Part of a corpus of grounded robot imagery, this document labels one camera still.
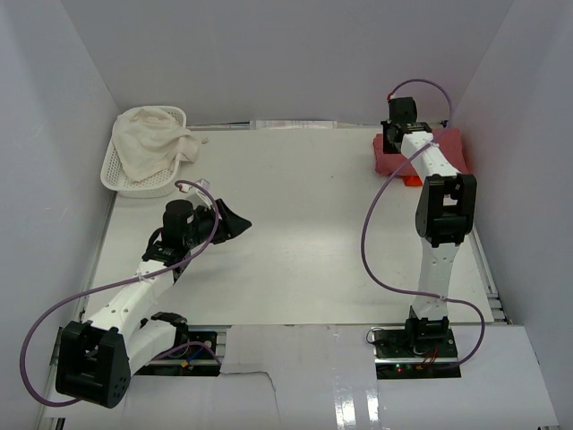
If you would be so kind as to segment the pink t shirt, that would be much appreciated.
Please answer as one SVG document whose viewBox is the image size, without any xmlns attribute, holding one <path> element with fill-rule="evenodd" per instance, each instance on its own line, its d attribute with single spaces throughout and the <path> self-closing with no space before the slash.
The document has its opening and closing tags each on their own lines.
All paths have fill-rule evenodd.
<svg viewBox="0 0 573 430">
<path fill-rule="evenodd" d="M 448 162 L 462 174 L 468 174 L 469 168 L 466 165 L 463 155 L 463 145 L 461 133 L 457 128 L 449 129 L 438 141 L 440 150 Z M 401 154 L 389 154 L 383 151 L 382 134 L 377 133 L 372 141 L 375 172 L 381 176 L 389 176 L 405 160 Z"/>
</svg>

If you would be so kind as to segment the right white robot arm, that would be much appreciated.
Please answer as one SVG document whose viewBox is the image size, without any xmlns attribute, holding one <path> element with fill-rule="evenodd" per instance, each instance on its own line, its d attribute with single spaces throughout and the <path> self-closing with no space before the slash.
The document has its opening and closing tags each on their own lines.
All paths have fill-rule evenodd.
<svg viewBox="0 0 573 430">
<path fill-rule="evenodd" d="M 431 127 L 417 120 L 411 97 L 388 96 L 382 123 L 383 150 L 409 160 L 423 182 L 415 212 L 422 242 L 418 288 L 404 329 L 406 350 L 415 357 L 458 359 L 449 327 L 446 297 L 455 257 L 474 224 L 477 181 L 455 168 L 434 140 Z"/>
</svg>

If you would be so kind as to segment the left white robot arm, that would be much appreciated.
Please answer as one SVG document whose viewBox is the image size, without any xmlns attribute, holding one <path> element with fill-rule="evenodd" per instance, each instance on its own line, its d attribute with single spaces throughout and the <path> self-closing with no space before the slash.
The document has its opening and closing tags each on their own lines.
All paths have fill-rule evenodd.
<svg viewBox="0 0 573 430">
<path fill-rule="evenodd" d="M 56 391 L 112 409 L 132 376 L 153 358 L 180 357 L 189 347 L 187 321 L 179 314 L 150 309 L 185 271 L 187 258 L 201 245 L 224 243 L 243 234 L 251 221 L 222 200 L 214 207 L 174 200 L 165 208 L 135 272 L 136 281 L 86 322 L 68 323 L 61 336 Z"/>
</svg>

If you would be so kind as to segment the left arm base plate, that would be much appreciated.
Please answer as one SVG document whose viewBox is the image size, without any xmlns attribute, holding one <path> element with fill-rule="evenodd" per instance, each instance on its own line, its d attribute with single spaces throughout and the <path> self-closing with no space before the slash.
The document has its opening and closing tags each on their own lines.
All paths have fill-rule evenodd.
<svg viewBox="0 0 573 430">
<path fill-rule="evenodd" d="M 149 321 L 169 323 L 175 327 L 175 340 L 170 348 L 187 344 L 185 348 L 178 349 L 152 364 L 143 366 L 136 372 L 137 375 L 148 376 L 185 376 L 203 377 L 218 376 L 220 365 L 216 363 L 209 353 L 218 353 L 218 333 L 212 330 L 193 329 L 188 325 L 187 319 L 180 314 L 157 312 L 149 319 L 141 320 L 144 328 Z"/>
</svg>

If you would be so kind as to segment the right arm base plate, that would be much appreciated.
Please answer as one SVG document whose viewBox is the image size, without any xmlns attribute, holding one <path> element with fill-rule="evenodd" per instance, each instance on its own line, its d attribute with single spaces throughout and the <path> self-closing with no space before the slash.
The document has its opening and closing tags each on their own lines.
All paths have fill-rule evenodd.
<svg viewBox="0 0 573 430">
<path fill-rule="evenodd" d="M 457 379 L 462 376 L 453 331 L 440 323 L 403 328 L 372 327 L 366 342 L 373 346 L 379 381 Z"/>
</svg>

